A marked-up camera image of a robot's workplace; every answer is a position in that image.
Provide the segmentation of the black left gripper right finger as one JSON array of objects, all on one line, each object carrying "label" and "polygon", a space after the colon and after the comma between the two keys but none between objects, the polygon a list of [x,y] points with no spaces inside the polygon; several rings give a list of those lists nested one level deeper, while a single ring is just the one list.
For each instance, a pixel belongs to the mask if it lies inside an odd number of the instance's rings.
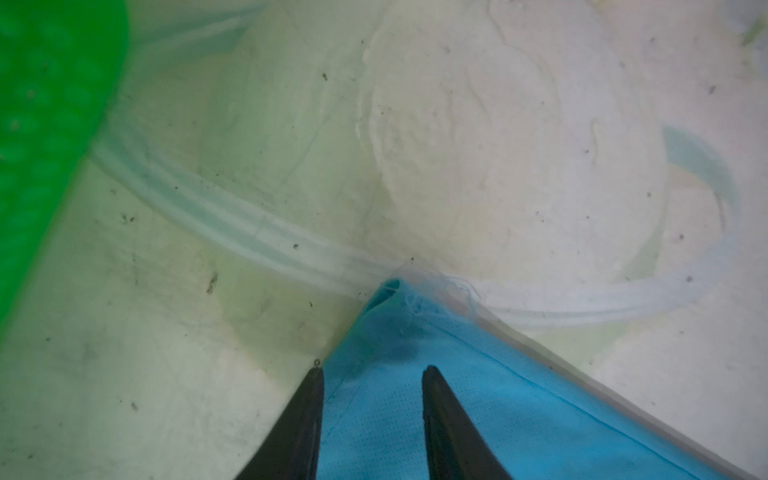
[{"label": "black left gripper right finger", "polygon": [[436,366],[421,386],[429,478],[512,480]]}]

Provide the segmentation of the blue t-shirt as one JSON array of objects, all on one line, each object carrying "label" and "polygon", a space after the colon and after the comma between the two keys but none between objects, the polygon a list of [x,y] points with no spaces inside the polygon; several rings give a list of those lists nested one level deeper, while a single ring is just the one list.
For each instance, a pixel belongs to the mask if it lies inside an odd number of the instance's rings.
[{"label": "blue t-shirt", "polygon": [[432,366],[516,479],[720,477],[399,279],[379,287],[325,363],[318,477],[427,478],[421,379]]}]

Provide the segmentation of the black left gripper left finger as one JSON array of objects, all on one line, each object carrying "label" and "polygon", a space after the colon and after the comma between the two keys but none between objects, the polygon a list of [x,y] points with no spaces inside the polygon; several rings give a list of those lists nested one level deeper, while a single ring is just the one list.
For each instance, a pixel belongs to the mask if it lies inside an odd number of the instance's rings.
[{"label": "black left gripper left finger", "polygon": [[314,480],[324,405],[324,373],[313,367],[236,480]]}]

